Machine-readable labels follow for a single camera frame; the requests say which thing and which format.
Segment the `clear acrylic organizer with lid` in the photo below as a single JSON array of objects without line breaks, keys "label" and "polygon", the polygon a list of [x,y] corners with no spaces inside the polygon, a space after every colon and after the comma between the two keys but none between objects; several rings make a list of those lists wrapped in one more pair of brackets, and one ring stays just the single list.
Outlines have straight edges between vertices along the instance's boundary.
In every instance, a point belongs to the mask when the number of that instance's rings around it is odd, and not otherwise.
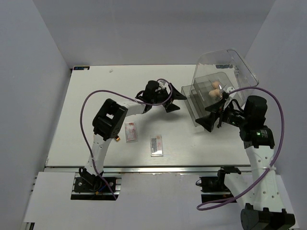
[{"label": "clear acrylic organizer with lid", "polygon": [[244,58],[234,49],[205,53],[197,61],[191,85],[183,86],[185,104],[195,127],[196,119],[209,116],[205,108],[220,101],[223,92],[256,87],[259,81]]}]

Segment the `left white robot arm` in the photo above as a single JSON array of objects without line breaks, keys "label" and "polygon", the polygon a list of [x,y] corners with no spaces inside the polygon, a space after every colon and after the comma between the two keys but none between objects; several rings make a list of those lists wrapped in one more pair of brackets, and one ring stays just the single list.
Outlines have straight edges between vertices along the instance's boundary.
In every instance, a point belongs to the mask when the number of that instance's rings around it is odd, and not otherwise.
[{"label": "left white robot arm", "polygon": [[180,109],[173,104],[174,100],[186,100],[173,84],[167,82],[168,88],[160,84],[162,79],[148,81],[145,89],[137,93],[134,99],[124,97],[127,101],[118,103],[107,99],[95,115],[92,125],[94,141],[90,146],[83,128],[83,111],[88,99],[98,92],[108,92],[121,96],[108,90],[97,90],[90,93],[81,108],[80,128],[85,143],[90,151],[87,164],[79,169],[79,175],[85,179],[85,186],[90,191],[97,191],[101,187],[101,178],[104,171],[104,161],[111,140],[118,136],[126,117],[147,113],[153,106],[163,106],[167,113]]}]

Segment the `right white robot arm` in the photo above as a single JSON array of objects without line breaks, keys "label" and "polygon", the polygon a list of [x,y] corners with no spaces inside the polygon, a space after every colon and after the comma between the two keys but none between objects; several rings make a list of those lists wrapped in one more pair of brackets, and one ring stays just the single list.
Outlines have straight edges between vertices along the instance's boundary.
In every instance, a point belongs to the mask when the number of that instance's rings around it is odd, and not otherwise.
[{"label": "right white robot arm", "polygon": [[245,230],[288,230],[295,225],[295,216],[285,209],[276,181],[274,163],[279,155],[274,151],[272,130],[265,123],[267,101],[260,96],[249,96],[244,108],[234,108],[233,99],[227,107],[222,98],[206,107],[208,116],[196,119],[196,123],[211,132],[216,120],[238,127],[240,138],[251,166],[253,184],[247,186],[236,167],[222,167],[216,179],[217,187],[230,191],[232,198],[204,202],[197,210],[206,211],[223,207],[236,201],[241,209],[240,220]]}]

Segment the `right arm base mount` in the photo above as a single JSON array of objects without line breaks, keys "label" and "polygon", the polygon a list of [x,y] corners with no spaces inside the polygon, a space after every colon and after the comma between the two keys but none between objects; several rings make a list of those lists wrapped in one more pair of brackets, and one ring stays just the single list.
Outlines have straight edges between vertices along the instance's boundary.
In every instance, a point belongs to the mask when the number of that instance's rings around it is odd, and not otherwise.
[{"label": "right arm base mount", "polygon": [[226,174],[241,174],[237,167],[221,167],[216,176],[203,176],[196,181],[195,185],[201,188],[201,202],[217,201],[234,197],[225,186]]}]

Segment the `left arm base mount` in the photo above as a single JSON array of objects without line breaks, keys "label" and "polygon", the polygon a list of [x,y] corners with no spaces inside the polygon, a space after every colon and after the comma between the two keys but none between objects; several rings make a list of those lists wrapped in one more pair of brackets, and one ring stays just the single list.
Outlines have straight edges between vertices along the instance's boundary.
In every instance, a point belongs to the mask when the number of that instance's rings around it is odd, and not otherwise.
[{"label": "left arm base mount", "polygon": [[72,186],[71,200],[115,201],[120,191],[119,178],[104,177],[104,180],[79,168]]}]

